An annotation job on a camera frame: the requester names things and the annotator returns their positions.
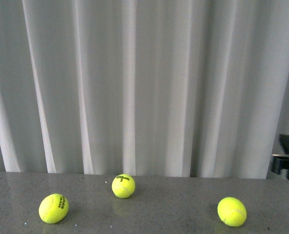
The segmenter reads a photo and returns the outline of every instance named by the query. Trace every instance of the curtain fold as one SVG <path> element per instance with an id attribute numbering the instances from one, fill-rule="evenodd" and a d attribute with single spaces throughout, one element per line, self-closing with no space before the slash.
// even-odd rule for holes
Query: curtain fold
<path id="1" fill-rule="evenodd" d="M 279 133 L 289 1 L 0 0 L 0 171 L 265 178 Z"/>

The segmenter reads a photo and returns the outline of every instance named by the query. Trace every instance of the gray countertop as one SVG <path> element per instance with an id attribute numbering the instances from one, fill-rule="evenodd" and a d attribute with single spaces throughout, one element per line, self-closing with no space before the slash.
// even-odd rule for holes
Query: gray countertop
<path id="1" fill-rule="evenodd" d="M 113 175 L 0 172 L 0 234 L 289 233 L 289 181 L 135 176 L 136 191 L 119 199 Z M 41 201 L 61 193 L 67 216 L 44 223 Z M 226 226 L 218 202 L 233 196 L 247 208 L 243 226 Z"/>

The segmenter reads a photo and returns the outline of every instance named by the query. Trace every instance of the tennis ball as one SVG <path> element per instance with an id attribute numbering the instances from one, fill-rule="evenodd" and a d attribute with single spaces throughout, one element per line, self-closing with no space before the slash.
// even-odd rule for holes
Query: tennis ball
<path id="1" fill-rule="evenodd" d="M 219 218 L 228 226 L 240 227 L 247 219 L 243 203 L 234 197 L 225 197 L 218 203 Z"/>
<path id="2" fill-rule="evenodd" d="M 119 198 L 128 198 L 135 191 L 135 181 L 133 177 L 126 174 L 118 175 L 112 182 L 112 190 Z"/>
<path id="3" fill-rule="evenodd" d="M 46 197 L 39 206 L 39 216 L 45 223 L 57 223 L 62 220 L 68 211 L 68 201 L 61 194 L 52 194 Z"/>

